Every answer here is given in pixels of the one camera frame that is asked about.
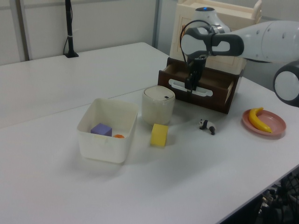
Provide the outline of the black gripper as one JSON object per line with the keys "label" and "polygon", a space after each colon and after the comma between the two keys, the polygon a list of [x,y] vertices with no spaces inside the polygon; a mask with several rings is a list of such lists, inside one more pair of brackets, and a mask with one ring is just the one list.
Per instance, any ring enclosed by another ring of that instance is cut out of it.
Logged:
{"label": "black gripper", "polygon": [[193,81],[192,83],[190,79],[185,80],[185,88],[188,93],[192,93],[192,91],[196,90],[198,81],[201,78],[203,69],[205,68],[207,58],[208,56],[200,56],[195,59],[191,59],[190,57],[188,58],[188,68]]}

